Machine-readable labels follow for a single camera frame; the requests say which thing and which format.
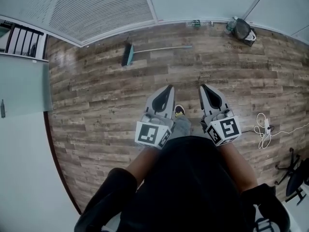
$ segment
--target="office chair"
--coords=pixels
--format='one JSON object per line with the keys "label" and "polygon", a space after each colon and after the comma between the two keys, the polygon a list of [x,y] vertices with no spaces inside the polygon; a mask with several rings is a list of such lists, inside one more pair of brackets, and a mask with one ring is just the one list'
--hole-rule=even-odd
{"label": "office chair", "polygon": [[294,170],[300,156],[297,155],[296,161],[294,161],[294,150],[290,148],[290,152],[292,153],[290,166],[287,168],[279,168],[276,166],[276,169],[284,170],[286,174],[279,182],[276,181],[275,184],[279,185],[287,176],[291,176],[286,187],[285,195],[288,197],[296,192],[300,199],[297,203],[297,205],[299,205],[304,200],[306,194],[303,196],[298,188],[303,183],[306,185],[309,184],[309,159],[307,158],[305,161],[301,161],[300,166]]}

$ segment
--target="broom handle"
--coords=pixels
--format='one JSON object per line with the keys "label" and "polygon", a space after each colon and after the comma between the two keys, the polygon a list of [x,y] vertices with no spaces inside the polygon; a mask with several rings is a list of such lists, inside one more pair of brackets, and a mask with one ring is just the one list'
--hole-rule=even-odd
{"label": "broom handle", "polygon": [[138,52],[150,52],[150,51],[165,50],[165,49],[175,49],[175,48],[192,48],[192,46],[191,45],[173,46],[173,47],[164,47],[164,48],[143,50],[143,51],[138,51]]}

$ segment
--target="wooden floor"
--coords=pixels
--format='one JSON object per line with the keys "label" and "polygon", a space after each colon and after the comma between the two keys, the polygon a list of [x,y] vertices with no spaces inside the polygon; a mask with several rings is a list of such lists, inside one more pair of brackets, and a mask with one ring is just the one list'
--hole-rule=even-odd
{"label": "wooden floor", "polygon": [[[253,130],[259,112],[270,118],[273,133],[309,122],[309,48],[262,29],[248,47],[223,30],[223,24],[199,30],[165,25],[84,48],[49,38],[51,132],[62,171],[82,210],[108,172],[126,167],[141,150],[134,143],[136,121],[147,97],[167,84],[174,85],[176,103],[185,107],[193,130],[201,130],[197,88],[203,83],[225,94],[243,131]],[[136,51],[185,44],[193,49],[138,53],[131,66],[121,67],[127,38]],[[235,145],[254,167],[259,183],[273,185],[282,176],[275,165],[288,163],[290,147],[309,157],[308,135],[309,126],[280,134],[267,149],[259,149],[259,135],[247,132]],[[285,188],[286,182],[277,187],[281,200]]]}

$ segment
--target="shoe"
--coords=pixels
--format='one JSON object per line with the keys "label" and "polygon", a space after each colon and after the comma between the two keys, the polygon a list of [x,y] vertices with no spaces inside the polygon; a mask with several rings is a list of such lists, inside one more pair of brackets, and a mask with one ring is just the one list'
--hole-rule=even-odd
{"label": "shoe", "polygon": [[185,115],[184,108],[183,108],[183,106],[181,106],[181,105],[176,105],[176,106],[175,106],[175,109],[174,109],[174,112],[175,112],[175,117],[176,117],[176,118],[177,118],[179,115]]}

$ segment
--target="door handle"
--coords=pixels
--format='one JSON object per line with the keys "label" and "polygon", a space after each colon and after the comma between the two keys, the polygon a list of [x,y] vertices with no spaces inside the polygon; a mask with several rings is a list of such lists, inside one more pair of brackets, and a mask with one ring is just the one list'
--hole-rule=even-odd
{"label": "door handle", "polygon": [[1,118],[5,118],[5,107],[4,107],[4,101],[1,101],[0,105],[0,112],[1,112]]}

